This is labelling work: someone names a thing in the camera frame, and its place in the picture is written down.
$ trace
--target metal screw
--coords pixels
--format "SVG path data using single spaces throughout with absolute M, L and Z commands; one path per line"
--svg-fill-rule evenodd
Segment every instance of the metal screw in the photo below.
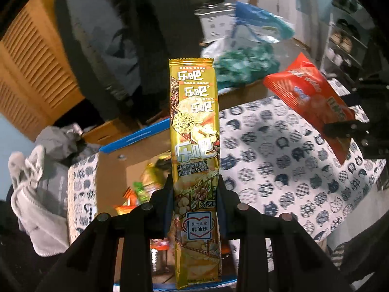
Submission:
M 238 210 L 248 210 L 248 205 L 246 203 L 239 203 L 237 207 Z
M 142 210 L 151 210 L 152 209 L 152 204 L 151 203 L 143 203 L 141 205 Z
M 282 213 L 282 214 L 281 214 L 281 218 L 282 218 L 284 221 L 287 221 L 287 222 L 290 222 L 291 220 L 293 220 L 292 214 L 289 214 L 289 213 Z
M 108 219 L 109 214 L 108 213 L 101 213 L 97 216 L 97 220 L 100 222 L 104 222 Z

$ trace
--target snack in box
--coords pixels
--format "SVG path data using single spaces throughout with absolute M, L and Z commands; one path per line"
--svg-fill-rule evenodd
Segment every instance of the snack in box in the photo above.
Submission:
M 176 285 L 181 289 L 221 277 L 219 106 L 213 59 L 173 59 L 169 64 Z
M 328 123 L 353 120 L 355 114 L 304 54 L 301 53 L 286 71 L 267 76 L 263 84 L 318 130 L 340 164 L 345 162 L 351 139 L 329 138 L 324 135 L 323 127 Z

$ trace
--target red snack bag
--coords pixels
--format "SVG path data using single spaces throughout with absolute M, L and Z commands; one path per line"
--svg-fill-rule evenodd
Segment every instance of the red snack bag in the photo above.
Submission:
M 338 161 L 344 163 L 351 139 L 329 138 L 323 134 L 323 127 L 327 123 L 353 120 L 355 114 L 303 53 L 286 71 L 268 75 L 263 84 L 316 128 Z

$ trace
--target yellow snack bag in box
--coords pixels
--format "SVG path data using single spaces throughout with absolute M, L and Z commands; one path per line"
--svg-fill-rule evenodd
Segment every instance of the yellow snack bag in box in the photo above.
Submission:
M 213 59 L 172 59 L 169 64 L 176 286 L 182 289 L 221 278 L 219 105 Z

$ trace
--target wooden louvered door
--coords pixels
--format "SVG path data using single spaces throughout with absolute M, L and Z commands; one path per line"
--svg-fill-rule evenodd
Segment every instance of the wooden louvered door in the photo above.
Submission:
M 30 0 L 0 41 L 0 113 L 31 140 L 84 99 L 52 14 Z

